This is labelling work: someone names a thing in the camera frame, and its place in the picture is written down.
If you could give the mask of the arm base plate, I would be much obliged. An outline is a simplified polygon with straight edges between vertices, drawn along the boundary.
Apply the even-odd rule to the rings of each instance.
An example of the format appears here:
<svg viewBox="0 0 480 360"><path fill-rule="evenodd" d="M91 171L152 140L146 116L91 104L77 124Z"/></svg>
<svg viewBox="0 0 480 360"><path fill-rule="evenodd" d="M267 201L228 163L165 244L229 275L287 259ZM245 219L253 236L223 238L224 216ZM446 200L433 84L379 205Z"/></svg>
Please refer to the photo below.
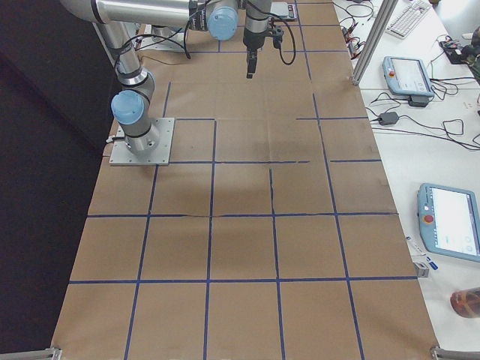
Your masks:
<svg viewBox="0 0 480 360"><path fill-rule="evenodd" d="M112 151L109 164L112 166L168 166L175 127L174 118L151 118L149 132L139 138L125 135L119 125L111 136Z"/></svg>

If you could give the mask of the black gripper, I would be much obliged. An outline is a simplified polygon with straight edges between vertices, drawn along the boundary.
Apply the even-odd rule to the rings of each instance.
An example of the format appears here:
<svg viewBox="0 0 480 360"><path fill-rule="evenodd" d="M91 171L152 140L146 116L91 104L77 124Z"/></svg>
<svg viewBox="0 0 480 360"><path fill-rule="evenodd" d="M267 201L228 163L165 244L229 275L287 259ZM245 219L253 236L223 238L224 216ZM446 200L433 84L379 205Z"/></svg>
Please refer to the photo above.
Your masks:
<svg viewBox="0 0 480 360"><path fill-rule="evenodd" d="M252 79L257 69L257 50L263 47L267 32L260 33L245 31L243 33L243 44L247 48L247 74L248 79Z"/></svg>

